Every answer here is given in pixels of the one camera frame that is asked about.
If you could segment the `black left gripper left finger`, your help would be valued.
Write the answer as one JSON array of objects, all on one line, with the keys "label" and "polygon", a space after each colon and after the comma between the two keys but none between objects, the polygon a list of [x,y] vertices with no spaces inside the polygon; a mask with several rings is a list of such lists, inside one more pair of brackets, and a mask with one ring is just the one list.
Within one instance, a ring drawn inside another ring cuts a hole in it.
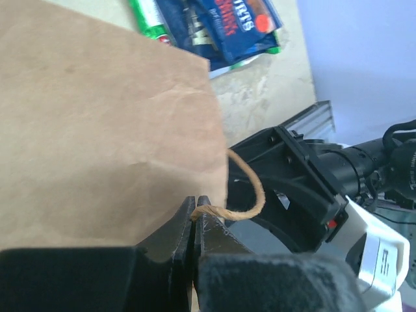
[{"label": "black left gripper left finger", "polygon": [[190,311],[194,208],[134,246],[3,250],[1,310]]}]

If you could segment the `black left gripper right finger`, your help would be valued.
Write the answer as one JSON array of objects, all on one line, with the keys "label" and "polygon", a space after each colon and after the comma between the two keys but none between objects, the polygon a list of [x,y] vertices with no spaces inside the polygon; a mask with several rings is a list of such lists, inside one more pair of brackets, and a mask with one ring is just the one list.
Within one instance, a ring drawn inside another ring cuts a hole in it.
[{"label": "black left gripper right finger", "polygon": [[217,218],[194,221],[200,311],[366,311],[343,260],[296,250],[255,254]]}]

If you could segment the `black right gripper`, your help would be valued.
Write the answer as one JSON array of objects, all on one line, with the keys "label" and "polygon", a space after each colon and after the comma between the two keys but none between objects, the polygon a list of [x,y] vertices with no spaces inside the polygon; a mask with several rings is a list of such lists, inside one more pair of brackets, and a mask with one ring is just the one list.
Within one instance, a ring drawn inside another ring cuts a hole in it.
[{"label": "black right gripper", "polygon": [[346,222],[346,192],[303,136],[269,127],[231,148],[261,180],[266,203],[253,221],[291,252],[315,252]]}]

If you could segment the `brown paper bag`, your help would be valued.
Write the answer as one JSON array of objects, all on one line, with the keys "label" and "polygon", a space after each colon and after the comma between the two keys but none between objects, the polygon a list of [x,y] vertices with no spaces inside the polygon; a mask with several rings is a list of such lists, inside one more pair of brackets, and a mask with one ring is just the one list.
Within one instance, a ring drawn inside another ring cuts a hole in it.
[{"label": "brown paper bag", "polygon": [[227,196],[205,59],[45,1],[1,2],[1,248],[129,246]]}]

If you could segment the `red blue snack packet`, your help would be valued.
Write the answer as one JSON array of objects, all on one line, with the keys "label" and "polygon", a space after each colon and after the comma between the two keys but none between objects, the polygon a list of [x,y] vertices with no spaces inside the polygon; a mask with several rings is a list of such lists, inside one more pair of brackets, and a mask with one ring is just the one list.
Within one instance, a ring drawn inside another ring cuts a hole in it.
[{"label": "red blue snack packet", "polygon": [[277,51],[276,31],[282,22],[271,1],[204,0],[194,5],[226,62]]}]

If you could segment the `blue white chips bag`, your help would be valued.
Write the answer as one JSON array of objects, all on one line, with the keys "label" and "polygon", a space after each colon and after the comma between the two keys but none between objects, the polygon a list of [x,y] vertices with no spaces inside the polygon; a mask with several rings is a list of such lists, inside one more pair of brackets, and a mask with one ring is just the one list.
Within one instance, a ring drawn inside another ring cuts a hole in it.
[{"label": "blue white chips bag", "polygon": [[234,64],[226,62],[214,45],[213,39],[197,16],[194,2],[157,1],[176,46],[208,59],[215,68]]}]

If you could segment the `green white snack packet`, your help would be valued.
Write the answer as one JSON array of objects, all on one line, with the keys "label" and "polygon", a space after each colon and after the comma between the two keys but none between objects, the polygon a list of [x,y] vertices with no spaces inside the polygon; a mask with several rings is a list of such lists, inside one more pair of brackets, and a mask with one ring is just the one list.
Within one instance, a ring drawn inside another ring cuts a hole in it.
[{"label": "green white snack packet", "polygon": [[[143,34],[144,36],[147,36],[148,38],[176,46],[173,36],[170,34],[167,24],[165,24],[164,22],[161,11],[159,10],[159,7],[157,6],[157,1],[154,1],[154,0],[130,1],[129,4],[131,5],[131,8],[133,9],[136,22],[138,25],[138,29],[141,34]],[[265,51],[264,53],[278,54],[279,52],[280,52],[280,44],[276,52],[272,52],[271,50],[269,50],[269,51]],[[211,66],[211,62],[208,59],[207,60],[210,63],[210,70],[212,72],[216,71],[216,72],[222,73],[222,72],[228,72],[238,67],[242,67],[248,64],[249,62],[251,62],[254,58],[264,53],[254,55],[252,57],[246,58],[244,60],[241,60],[240,62],[236,62],[231,65],[223,65],[217,68]]]}]

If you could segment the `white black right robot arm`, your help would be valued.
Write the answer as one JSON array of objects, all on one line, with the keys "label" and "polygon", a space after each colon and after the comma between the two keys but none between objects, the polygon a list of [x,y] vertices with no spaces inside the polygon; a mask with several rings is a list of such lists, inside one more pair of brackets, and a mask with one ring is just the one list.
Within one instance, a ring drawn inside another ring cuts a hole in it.
[{"label": "white black right robot arm", "polygon": [[232,150],[261,180],[266,202],[254,218],[294,253],[314,252],[342,231],[363,230],[353,204],[374,205],[382,192],[400,204],[415,199],[415,125],[394,125],[383,138],[344,148],[269,127]]}]

